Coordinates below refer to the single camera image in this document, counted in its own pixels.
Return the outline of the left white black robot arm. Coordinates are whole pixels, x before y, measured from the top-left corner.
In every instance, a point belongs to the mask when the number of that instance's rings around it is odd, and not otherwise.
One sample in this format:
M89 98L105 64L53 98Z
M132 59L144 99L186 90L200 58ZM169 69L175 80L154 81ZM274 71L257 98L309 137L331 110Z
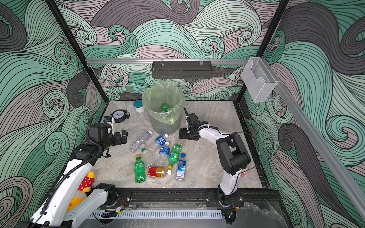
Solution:
M87 129L87 142L74 149L60 180L50 191L42 206L29 221L21 221L18 228L77 228L97 208L115 206L118 198L112 184L99 184L85 199L68 210L80 184L98 158L111 146L122 144L122 135L114 131L114 123L95 123Z

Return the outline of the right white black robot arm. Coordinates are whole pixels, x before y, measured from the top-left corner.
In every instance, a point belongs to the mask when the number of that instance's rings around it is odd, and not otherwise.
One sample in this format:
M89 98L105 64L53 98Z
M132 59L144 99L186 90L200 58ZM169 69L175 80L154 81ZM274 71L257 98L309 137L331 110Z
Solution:
M251 157L238 132L221 132L218 127L200 121L195 113L185 112L186 128L181 128L180 139L206 139L217 146L220 164L224 170L218 187L218 199L224 204L238 189L239 176L246 171Z

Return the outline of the blue label water bottle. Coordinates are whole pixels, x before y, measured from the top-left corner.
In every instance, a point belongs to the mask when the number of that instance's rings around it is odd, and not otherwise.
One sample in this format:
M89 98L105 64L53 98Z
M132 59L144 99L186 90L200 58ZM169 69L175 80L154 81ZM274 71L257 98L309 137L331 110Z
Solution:
M182 153L180 156L180 160L178 162L176 179L178 181L183 181L185 179L185 173L186 173L186 154Z

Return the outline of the clear bottle white cap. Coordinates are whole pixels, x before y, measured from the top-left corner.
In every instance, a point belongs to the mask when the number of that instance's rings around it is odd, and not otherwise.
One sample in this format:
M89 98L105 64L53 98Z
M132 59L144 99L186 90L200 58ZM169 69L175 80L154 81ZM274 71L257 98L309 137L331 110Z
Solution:
M137 152L140 149L141 145L145 144L151 136L152 136L151 130L144 132L134 143L132 143L132 145L129 148L130 152L132 153Z

